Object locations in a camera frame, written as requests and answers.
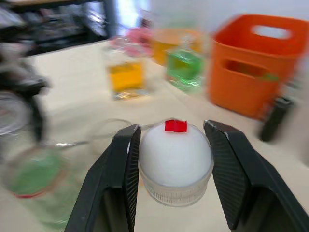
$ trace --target white ball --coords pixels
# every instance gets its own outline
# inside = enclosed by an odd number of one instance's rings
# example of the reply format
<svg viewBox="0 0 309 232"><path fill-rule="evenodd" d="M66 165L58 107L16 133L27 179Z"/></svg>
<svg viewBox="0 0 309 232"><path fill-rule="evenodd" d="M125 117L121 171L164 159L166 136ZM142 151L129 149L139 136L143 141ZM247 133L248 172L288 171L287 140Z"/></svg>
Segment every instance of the white ball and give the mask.
<svg viewBox="0 0 309 232"><path fill-rule="evenodd" d="M167 187L187 187L211 168L206 136L187 124L187 132L165 131L159 124L147 131L140 144L140 168L152 181Z"/></svg>

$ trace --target black object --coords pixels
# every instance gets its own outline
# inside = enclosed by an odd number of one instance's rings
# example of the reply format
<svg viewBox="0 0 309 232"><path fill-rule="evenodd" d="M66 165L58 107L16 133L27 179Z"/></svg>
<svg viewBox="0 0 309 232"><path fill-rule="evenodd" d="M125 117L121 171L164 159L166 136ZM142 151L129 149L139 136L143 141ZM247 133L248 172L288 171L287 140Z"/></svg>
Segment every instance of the black object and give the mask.
<svg viewBox="0 0 309 232"><path fill-rule="evenodd" d="M0 41L12 41L21 32L26 32L26 22L16 13L0 4Z"/></svg>
<svg viewBox="0 0 309 232"><path fill-rule="evenodd" d="M33 70L26 62L20 63L20 65L25 68L25 70ZM22 76L24 74L33 75L33 77L24 77ZM44 139L45 116L36 95L45 87L48 87L46 79L37 76L34 72L19 73L16 72L16 70L8 70L0 73L0 90L13 92L21 97L29 106L31 110L30 124L33 128L34 138L38 143Z"/></svg>
<svg viewBox="0 0 309 232"><path fill-rule="evenodd" d="M239 130L204 124L213 177L229 228L237 232L308 232L309 217L276 169ZM65 232L133 232L140 127L119 131L89 170Z"/></svg>
<svg viewBox="0 0 309 232"><path fill-rule="evenodd" d="M65 232L133 232L140 126L120 130L90 168Z"/></svg>
<svg viewBox="0 0 309 232"><path fill-rule="evenodd" d="M280 124L283 122L292 106L293 102L291 100L284 97L276 98L273 109L266 117L258 135L260 140L269 142L275 137Z"/></svg>

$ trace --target red label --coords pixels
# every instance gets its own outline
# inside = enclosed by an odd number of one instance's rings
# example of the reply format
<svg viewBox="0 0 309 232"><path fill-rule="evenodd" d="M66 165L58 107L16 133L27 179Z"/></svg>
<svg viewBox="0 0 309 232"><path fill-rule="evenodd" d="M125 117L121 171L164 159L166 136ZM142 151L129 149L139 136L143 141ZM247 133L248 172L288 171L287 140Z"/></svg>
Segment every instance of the red label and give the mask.
<svg viewBox="0 0 309 232"><path fill-rule="evenodd" d="M187 121L168 120L165 122L165 131L187 132Z"/></svg>

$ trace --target table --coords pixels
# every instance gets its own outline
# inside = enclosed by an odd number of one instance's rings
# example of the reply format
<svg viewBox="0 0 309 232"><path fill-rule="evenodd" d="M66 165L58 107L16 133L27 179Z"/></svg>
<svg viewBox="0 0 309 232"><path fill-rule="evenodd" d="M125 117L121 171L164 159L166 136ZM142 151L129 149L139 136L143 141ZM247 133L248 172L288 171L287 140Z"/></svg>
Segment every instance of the table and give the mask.
<svg viewBox="0 0 309 232"><path fill-rule="evenodd" d="M289 136L283 137L276 144L262 143L256 138L260 127L258 121L213 105L208 101L205 91L190 96L182 93L164 80L165 69L151 60L147 61L149 96L113 101L101 53L104 46L106 42L94 43L33 58L39 73L47 76L52 85L41 97L48 116L51 140L73 142L88 139L91 128L108 118L149 124L176 117L200 129L205 119L220 121L246 134L253 147L276 167L309 212L309 170L300 158L300 151L287 142ZM292 132L295 130L295 127L288 128ZM84 157L88 165L95 160L88 147L75 155ZM12 223L13 218L18 218L18 223ZM0 229L6 232L42 231L32 216L3 189L0 189ZM146 193L140 182L135 231L229 231L213 178L209 181L204 197L187 208L170 208L158 204Z"/></svg>

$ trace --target glass jar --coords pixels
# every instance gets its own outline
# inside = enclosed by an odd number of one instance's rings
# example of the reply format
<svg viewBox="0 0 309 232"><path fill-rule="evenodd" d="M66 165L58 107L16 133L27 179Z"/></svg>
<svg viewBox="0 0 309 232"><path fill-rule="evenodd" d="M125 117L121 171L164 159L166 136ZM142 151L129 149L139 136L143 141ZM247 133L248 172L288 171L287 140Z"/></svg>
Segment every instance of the glass jar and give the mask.
<svg viewBox="0 0 309 232"><path fill-rule="evenodd" d="M44 226L64 231L75 205L80 183L61 148L30 148L1 169L4 187Z"/></svg>
<svg viewBox="0 0 309 232"><path fill-rule="evenodd" d="M203 51L206 9L202 0L151 0L153 53L156 63L166 64L166 50L179 46L184 35L193 38L191 49Z"/></svg>
<svg viewBox="0 0 309 232"><path fill-rule="evenodd" d="M202 56L190 49L190 44L190 36L185 36L179 47L167 51L167 79L187 92L200 87L203 66Z"/></svg>
<svg viewBox="0 0 309 232"><path fill-rule="evenodd" d="M145 53L140 45L124 37L104 48L107 73L115 99L145 95Z"/></svg>
<svg viewBox="0 0 309 232"><path fill-rule="evenodd" d="M11 92L0 93L0 160L2 163L36 145L29 126L30 109Z"/></svg>

